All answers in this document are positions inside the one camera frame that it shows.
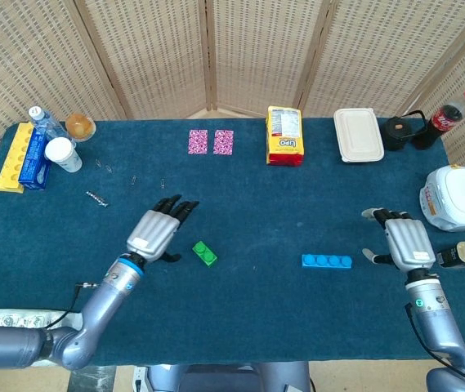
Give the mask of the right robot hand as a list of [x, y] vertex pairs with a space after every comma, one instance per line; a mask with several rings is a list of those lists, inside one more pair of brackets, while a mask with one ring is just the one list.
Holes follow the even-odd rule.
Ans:
[[387, 255], [378, 255], [368, 248], [362, 250], [363, 255], [373, 264], [394, 265], [407, 274], [415, 269], [429, 270], [436, 262], [436, 255], [423, 223], [413, 219], [408, 212], [369, 208], [361, 215], [380, 224], [389, 247]]

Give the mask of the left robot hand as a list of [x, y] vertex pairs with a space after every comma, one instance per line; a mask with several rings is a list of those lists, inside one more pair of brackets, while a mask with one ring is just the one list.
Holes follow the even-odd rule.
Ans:
[[179, 261], [181, 256], [169, 254], [168, 246], [183, 222], [199, 205], [199, 201], [179, 202], [180, 198], [180, 194], [162, 198], [148, 210], [127, 238], [127, 250], [146, 262]]

